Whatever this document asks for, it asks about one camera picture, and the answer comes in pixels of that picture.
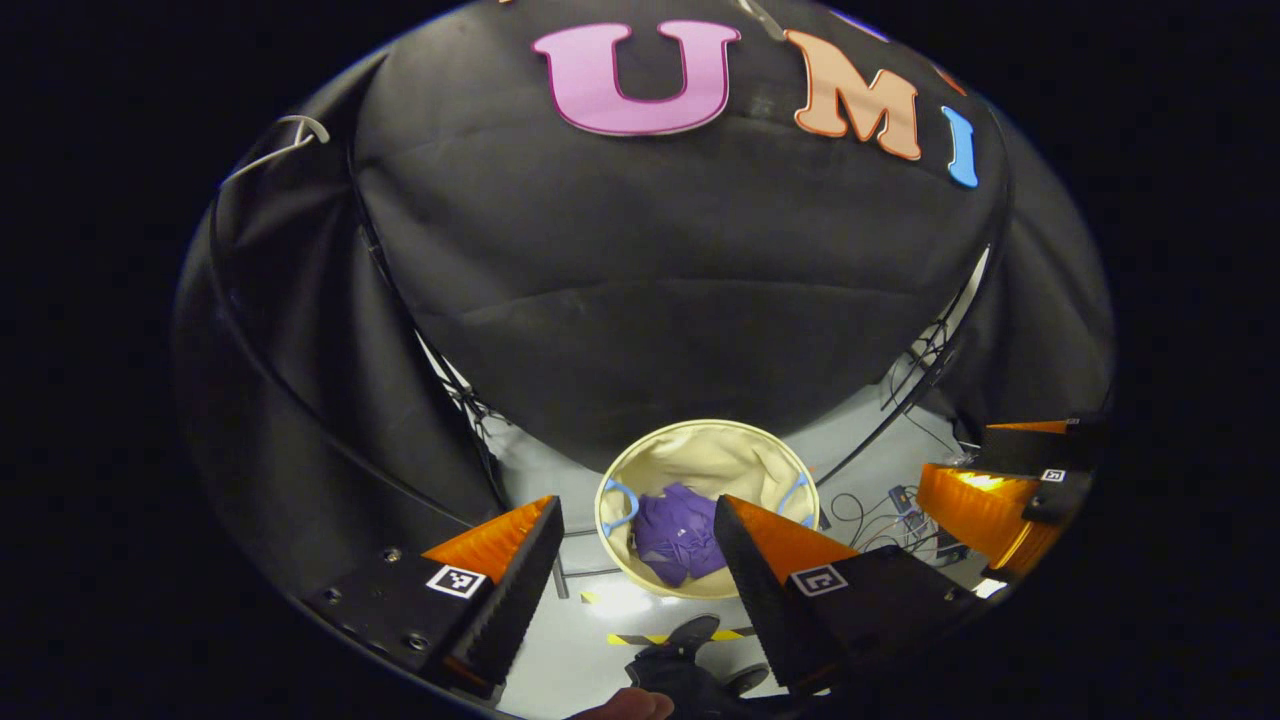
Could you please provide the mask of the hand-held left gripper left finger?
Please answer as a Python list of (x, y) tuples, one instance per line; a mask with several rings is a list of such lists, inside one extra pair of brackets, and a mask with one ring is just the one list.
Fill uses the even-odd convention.
[(548, 495), (421, 553), (388, 548), (302, 601), (411, 676), (492, 701), (524, 643), (564, 537)]

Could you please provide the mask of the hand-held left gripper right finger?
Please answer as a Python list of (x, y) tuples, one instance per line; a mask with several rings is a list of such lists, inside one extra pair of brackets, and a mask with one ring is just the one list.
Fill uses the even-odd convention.
[(989, 610), (905, 550), (860, 553), (732, 495), (716, 502), (714, 533), (765, 660), (795, 697), (922, 662)]

